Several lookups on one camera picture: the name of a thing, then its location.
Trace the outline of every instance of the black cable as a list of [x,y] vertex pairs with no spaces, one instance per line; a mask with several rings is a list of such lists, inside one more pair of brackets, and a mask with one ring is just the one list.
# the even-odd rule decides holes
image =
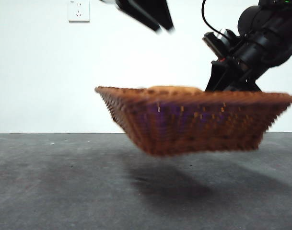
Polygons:
[[205,5],[205,2],[206,0],[203,0],[202,2],[202,7],[201,7],[201,15],[202,15],[202,19],[204,21],[204,23],[209,27],[211,28],[213,31],[219,33],[221,36],[225,37],[229,42],[231,42],[230,38],[228,38],[226,35],[224,35],[223,33],[219,32],[218,30],[216,30],[214,27],[212,27],[208,21],[205,19],[205,16],[204,16],[204,5]]

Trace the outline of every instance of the woven basket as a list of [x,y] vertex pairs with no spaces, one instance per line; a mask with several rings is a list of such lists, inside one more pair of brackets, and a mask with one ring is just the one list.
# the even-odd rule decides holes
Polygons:
[[113,120],[146,153],[256,150],[292,96],[186,87],[98,87]]

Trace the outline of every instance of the concrete floor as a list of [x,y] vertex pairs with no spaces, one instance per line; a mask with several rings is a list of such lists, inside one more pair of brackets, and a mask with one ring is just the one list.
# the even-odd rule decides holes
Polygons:
[[0,135],[0,230],[292,230],[292,133],[153,158],[123,134]]

